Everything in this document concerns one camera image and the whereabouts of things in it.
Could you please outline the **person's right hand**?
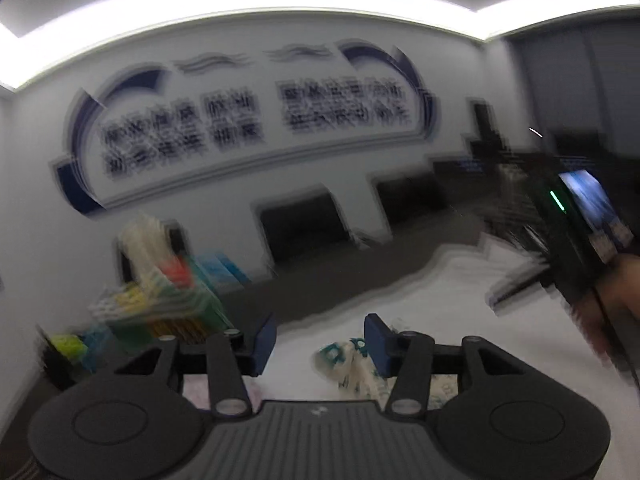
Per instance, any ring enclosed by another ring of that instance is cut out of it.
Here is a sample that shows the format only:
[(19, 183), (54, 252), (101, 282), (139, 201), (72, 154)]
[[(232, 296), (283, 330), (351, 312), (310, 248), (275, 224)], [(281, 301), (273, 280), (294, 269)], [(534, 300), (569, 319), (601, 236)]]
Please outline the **person's right hand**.
[(620, 312), (629, 312), (639, 318), (639, 257), (622, 255), (614, 269), (597, 282), (593, 292), (588, 292), (573, 306), (574, 322), (586, 338), (592, 351), (603, 362), (612, 356), (612, 344), (604, 333), (605, 311), (609, 318)]

